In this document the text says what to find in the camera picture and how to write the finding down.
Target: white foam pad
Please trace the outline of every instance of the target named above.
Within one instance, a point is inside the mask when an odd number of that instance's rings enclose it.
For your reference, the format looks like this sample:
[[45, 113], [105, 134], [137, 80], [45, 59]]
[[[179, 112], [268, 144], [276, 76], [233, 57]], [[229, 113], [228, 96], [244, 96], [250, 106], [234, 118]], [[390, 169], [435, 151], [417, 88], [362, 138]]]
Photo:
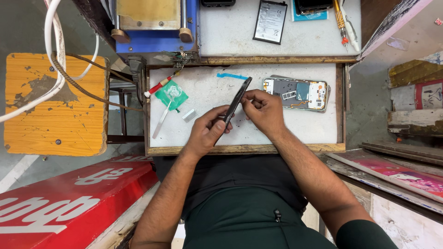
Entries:
[[[150, 86], [174, 73], [173, 68], [150, 71]], [[244, 80], [218, 78], [217, 73], [230, 73], [252, 77], [251, 89], [262, 89], [263, 78], [273, 74], [297, 79], [324, 80], [331, 87], [326, 113], [306, 110], [284, 109], [286, 126], [305, 144], [336, 144], [337, 118], [335, 110], [335, 64], [293, 64], [293, 65], [239, 65], [230, 67], [193, 67], [185, 68], [173, 80], [182, 87], [189, 98], [179, 106], [180, 113], [170, 111], [163, 122], [156, 139], [152, 139], [154, 130], [166, 106], [151, 95], [150, 146], [184, 146], [189, 138], [192, 125], [211, 108], [230, 105]], [[195, 109], [197, 116], [186, 123], [182, 117]], [[217, 145], [235, 144], [270, 144], [271, 141], [261, 133], [251, 121], [245, 119], [245, 113], [239, 104], [235, 117], [231, 119], [234, 127], [229, 134], [224, 134]]]

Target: phone battery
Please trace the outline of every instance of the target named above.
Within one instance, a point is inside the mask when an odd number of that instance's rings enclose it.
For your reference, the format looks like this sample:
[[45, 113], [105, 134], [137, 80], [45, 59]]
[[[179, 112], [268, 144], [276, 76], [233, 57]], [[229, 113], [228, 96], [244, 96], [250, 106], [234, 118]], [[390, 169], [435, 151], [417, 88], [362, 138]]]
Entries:
[[285, 2], [261, 0], [253, 40], [280, 45], [287, 9]]

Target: smartphone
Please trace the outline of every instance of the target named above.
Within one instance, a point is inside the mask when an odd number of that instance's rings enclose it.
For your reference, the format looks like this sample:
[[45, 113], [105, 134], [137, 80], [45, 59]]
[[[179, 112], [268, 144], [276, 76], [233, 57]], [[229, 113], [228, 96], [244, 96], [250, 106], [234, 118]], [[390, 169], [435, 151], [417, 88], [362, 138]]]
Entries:
[[320, 80], [265, 78], [263, 91], [282, 99], [283, 108], [325, 111], [328, 84]]
[[201, 0], [204, 7], [229, 7], [235, 4], [235, 0]]
[[332, 7], [332, 0], [297, 0], [302, 13], [323, 11]]

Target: red tool handle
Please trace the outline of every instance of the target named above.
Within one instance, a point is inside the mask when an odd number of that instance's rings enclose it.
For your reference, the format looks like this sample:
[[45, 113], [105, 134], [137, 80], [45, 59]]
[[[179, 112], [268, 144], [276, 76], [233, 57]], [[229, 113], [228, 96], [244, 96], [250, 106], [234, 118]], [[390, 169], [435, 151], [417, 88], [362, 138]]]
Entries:
[[167, 77], [166, 79], [160, 81], [156, 86], [152, 87], [149, 91], [145, 92], [144, 95], [149, 97], [151, 94], [155, 93], [158, 89], [162, 88], [171, 80], [171, 77]]

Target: blue tape strip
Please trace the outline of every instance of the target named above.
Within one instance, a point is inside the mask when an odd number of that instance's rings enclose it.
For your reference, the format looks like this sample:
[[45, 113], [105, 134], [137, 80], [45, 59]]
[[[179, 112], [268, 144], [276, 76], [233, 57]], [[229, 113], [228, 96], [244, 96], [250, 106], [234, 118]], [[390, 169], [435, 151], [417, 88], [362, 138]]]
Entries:
[[221, 73], [217, 73], [217, 77], [223, 78], [223, 77], [231, 77], [231, 78], [236, 78], [236, 79], [240, 79], [240, 80], [247, 80], [248, 77], [245, 76], [241, 76], [241, 75], [235, 75], [235, 74], [221, 74]]

